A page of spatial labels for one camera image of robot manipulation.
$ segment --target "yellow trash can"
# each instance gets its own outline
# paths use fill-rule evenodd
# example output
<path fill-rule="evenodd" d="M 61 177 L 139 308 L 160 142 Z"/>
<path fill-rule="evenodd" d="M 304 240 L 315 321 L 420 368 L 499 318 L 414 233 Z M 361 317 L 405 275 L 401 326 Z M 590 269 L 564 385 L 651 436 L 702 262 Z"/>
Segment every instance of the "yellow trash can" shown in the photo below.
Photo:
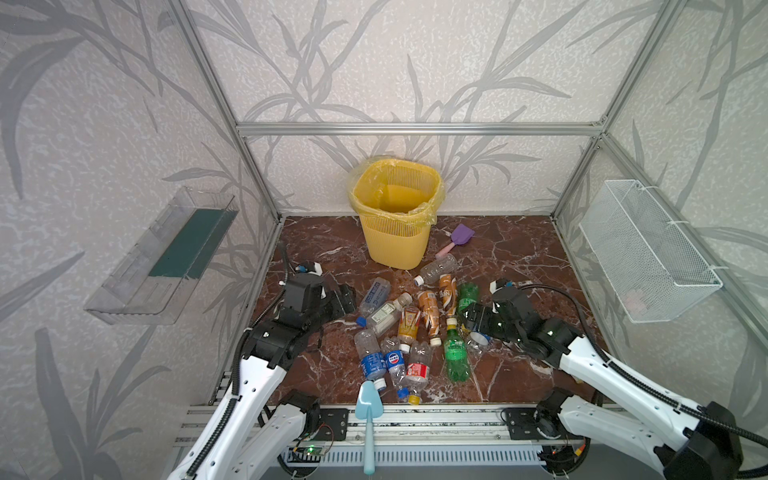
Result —
<path fill-rule="evenodd" d="M 402 270 L 418 266 L 445 199 L 440 174 L 411 161 L 375 157 L 352 171 L 347 194 L 373 261 Z"/>

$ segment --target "light blue toy shovel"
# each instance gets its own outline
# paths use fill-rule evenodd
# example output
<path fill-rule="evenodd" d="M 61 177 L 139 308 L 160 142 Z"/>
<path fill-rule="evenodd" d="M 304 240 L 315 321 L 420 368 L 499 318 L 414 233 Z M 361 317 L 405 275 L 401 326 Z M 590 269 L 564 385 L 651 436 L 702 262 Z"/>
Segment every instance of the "light blue toy shovel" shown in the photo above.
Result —
<path fill-rule="evenodd" d="M 362 456 L 362 472 L 366 475 L 373 475 L 376 471 L 373 458 L 373 419 L 381 415 L 384 415 L 384 405 L 379 392 L 370 380 L 363 382 L 357 395 L 355 417 L 366 420 L 366 446 Z"/>

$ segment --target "clear acrylic shelf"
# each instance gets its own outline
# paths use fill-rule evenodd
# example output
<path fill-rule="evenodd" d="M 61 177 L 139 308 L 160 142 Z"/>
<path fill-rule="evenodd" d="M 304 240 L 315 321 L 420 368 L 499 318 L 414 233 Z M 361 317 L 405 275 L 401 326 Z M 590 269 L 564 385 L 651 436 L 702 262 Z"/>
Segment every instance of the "clear acrylic shelf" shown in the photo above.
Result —
<path fill-rule="evenodd" d="M 110 324 L 175 323 L 237 211 L 232 194 L 182 187 L 85 310 Z"/>

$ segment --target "black cable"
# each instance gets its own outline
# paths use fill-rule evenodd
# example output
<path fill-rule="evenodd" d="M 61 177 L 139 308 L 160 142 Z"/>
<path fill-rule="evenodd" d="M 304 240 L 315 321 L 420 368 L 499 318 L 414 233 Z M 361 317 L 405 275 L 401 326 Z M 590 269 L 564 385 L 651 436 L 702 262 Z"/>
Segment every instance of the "black cable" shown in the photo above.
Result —
<path fill-rule="evenodd" d="M 286 292 L 285 283 L 288 282 L 291 273 L 296 273 L 293 265 L 291 265 L 290 259 L 288 258 L 288 250 L 286 249 L 285 243 L 279 242 L 277 246 L 280 249 L 280 256 L 283 258 L 283 265 L 285 266 L 283 288 L 277 297 L 275 297 L 270 302 L 270 304 L 267 305 L 264 310 L 262 310 L 259 316 L 250 323 L 248 328 L 243 331 L 243 335 L 240 336 L 240 340 L 238 340 L 237 347 L 235 348 L 234 357 L 232 358 L 232 380 L 230 382 L 232 385 L 232 397 L 227 403 L 227 408 L 224 410 L 224 414 L 221 416 L 221 419 L 219 419 L 219 423 L 216 425 L 213 433 L 211 433 L 210 438 L 207 442 L 205 442 L 203 448 L 200 449 L 200 451 L 197 453 L 197 457 L 195 457 L 195 459 L 192 461 L 189 469 L 187 470 L 187 478 L 195 477 L 197 470 L 200 468 L 203 462 L 205 462 L 205 458 L 210 453 L 210 450 L 214 447 L 214 445 L 216 445 L 216 442 L 218 441 L 219 437 L 221 437 L 221 433 L 224 431 L 224 428 L 227 427 L 227 423 L 230 421 L 230 417 L 232 416 L 232 412 L 235 410 L 235 406 L 237 406 L 237 402 L 240 401 L 240 399 L 237 397 L 240 396 L 240 359 L 243 358 L 243 345 L 248 339 L 248 336 L 250 335 L 253 327 L 265 317 L 267 312 L 274 309 L 280 299 L 283 298 L 283 295 L 285 295 Z"/>
<path fill-rule="evenodd" d="M 554 292 L 558 292 L 562 295 L 565 295 L 571 302 L 573 302 L 574 306 L 576 307 L 576 313 L 578 314 L 579 322 L 581 323 L 581 328 L 584 330 L 584 334 L 589 340 L 589 343 L 592 345 L 592 348 L 594 349 L 594 351 L 598 353 L 598 355 L 600 356 L 601 360 L 604 363 L 609 365 L 616 373 L 618 373 L 622 378 L 627 380 L 629 383 L 636 386 L 643 392 L 646 392 L 648 395 L 653 396 L 655 399 L 659 399 L 660 401 L 666 403 L 667 405 L 675 407 L 675 409 L 679 410 L 682 413 L 686 413 L 694 417 L 695 419 L 699 419 L 702 422 L 709 423 L 710 425 L 716 426 L 718 428 L 725 430 L 726 432 L 733 433 L 735 435 L 738 435 L 739 437 L 755 442 L 768 449 L 768 439 L 766 439 L 765 437 L 761 435 L 757 435 L 756 433 L 752 433 L 749 430 L 742 429 L 736 425 L 731 425 L 730 423 L 721 422 L 720 420 L 714 419 L 709 415 L 707 415 L 706 413 L 700 412 L 697 409 L 692 409 L 689 406 L 679 404 L 677 400 L 674 400 L 671 397 L 664 395 L 662 392 L 659 392 L 653 387 L 650 387 L 645 383 L 641 382 L 640 380 L 634 378 L 634 376 L 632 376 L 629 372 L 622 369 L 615 362 L 611 361 L 611 358 L 608 356 L 608 354 L 605 351 L 603 351 L 600 345 L 598 345 L 598 341 L 594 336 L 594 332 L 592 331 L 592 328 L 587 324 L 587 319 L 584 316 L 584 311 L 582 310 L 581 305 L 570 293 L 564 290 L 560 290 L 559 288 L 555 288 L 553 286 L 540 285 L 540 284 L 524 285 L 519 287 L 518 289 L 528 290 L 531 288 L 549 289 Z M 765 464 L 762 467 L 752 468 L 750 470 L 741 470 L 738 472 L 736 478 L 759 478 L 767 475 L 768 475 L 768 464 Z"/>

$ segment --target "shovel handle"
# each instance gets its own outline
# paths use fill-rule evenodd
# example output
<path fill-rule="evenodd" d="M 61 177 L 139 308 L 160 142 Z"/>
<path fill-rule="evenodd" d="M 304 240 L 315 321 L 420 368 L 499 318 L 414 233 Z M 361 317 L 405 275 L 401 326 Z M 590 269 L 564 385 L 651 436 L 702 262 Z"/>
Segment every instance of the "shovel handle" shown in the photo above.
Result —
<path fill-rule="evenodd" d="M 444 256 L 448 255 L 448 252 L 450 252 L 450 251 L 451 251 L 451 249 L 452 249 L 453 247 L 455 247 L 455 246 L 456 246 L 456 244 L 455 244 L 455 243 L 453 243 L 453 242 L 449 243 L 448 245 L 446 245 L 445 247 L 443 247 L 443 248 L 442 248 L 442 250 L 440 250 L 438 253 L 436 253 L 436 254 L 435 254 L 435 258 L 436 258 L 436 259 L 438 259 L 438 260 L 440 260 L 440 259 L 441 259 L 441 258 L 443 258 Z"/>
<path fill-rule="evenodd" d="M 362 455 L 362 472 L 366 475 L 373 475 L 376 471 L 373 458 L 373 419 L 371 412 L 368 412 L 368 422 L 366 422 L 366 447 Z"/>

